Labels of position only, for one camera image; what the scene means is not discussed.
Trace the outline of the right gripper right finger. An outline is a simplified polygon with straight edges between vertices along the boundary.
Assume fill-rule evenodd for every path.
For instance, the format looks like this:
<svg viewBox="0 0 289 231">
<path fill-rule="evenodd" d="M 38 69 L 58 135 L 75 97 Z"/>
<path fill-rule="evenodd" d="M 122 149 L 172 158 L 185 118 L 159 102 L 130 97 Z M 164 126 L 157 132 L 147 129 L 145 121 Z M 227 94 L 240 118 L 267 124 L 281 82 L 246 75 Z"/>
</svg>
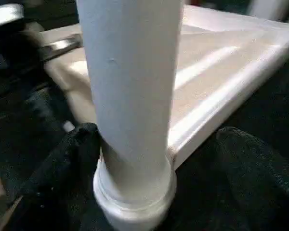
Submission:
<svg viewBox="0 0 289 231">
<path fill-rule="evenodd" d="M 255 231 L 289 231 L 289 159 L 235 127 L 216 132 L 218 159 Z"/>
</svg>

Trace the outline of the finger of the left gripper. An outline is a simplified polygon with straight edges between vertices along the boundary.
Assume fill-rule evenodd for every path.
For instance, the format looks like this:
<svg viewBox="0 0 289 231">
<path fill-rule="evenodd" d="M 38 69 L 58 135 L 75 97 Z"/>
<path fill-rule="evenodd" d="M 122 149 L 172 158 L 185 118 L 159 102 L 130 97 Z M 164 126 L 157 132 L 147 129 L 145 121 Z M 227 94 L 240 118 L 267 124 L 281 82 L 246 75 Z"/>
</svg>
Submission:
<svg viewBox="0 0 289 231">
<path fill-rule="evenodd" d="M 40 47 L 39 53 L 42 60 L 52 60 L 72 50 L 81 48 L 81 34 L 72 34 L 61 40 Z"/>
<path fill-rule="evenodd" d="M 48 97 L 31 96 L 26 100 L 28 111 L 36 118 L 38 125 L 47 132 L 62 135 L 74 130 L 74 123 L 56 101 Z"/>
</svg>

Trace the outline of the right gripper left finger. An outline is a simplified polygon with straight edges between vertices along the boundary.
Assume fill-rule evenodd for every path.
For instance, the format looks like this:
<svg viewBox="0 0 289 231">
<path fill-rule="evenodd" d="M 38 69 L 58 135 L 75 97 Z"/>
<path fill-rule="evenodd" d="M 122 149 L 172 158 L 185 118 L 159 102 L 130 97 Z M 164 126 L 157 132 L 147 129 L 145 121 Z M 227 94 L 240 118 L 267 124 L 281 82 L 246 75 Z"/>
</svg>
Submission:
<svg viewBox="0 0 289 231">
<path fill-rule="evenodd" d="M 68 231 L 72 228 L 72 197 L 91 189 L 101 137 L 95 123 L 67 133 L 17 193 L 5 214 L 5 231 Z"/>
</svg>

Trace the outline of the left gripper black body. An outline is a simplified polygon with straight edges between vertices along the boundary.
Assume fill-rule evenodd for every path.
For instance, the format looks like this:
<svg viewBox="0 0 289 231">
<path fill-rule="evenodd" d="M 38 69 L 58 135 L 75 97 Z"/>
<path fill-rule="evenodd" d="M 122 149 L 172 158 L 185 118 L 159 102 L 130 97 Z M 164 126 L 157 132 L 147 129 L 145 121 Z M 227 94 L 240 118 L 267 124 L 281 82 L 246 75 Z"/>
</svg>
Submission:
<svg viewBox="0 0 289 231">
<path fill-rule="evenodd" d="M 45 70 L 45 63 L 58 55 L 51 46 L 41 46 L 24 22 L 0 25 L 0 98 L 43 88 L 61 95 L 62 90 Z"/>
</svg>

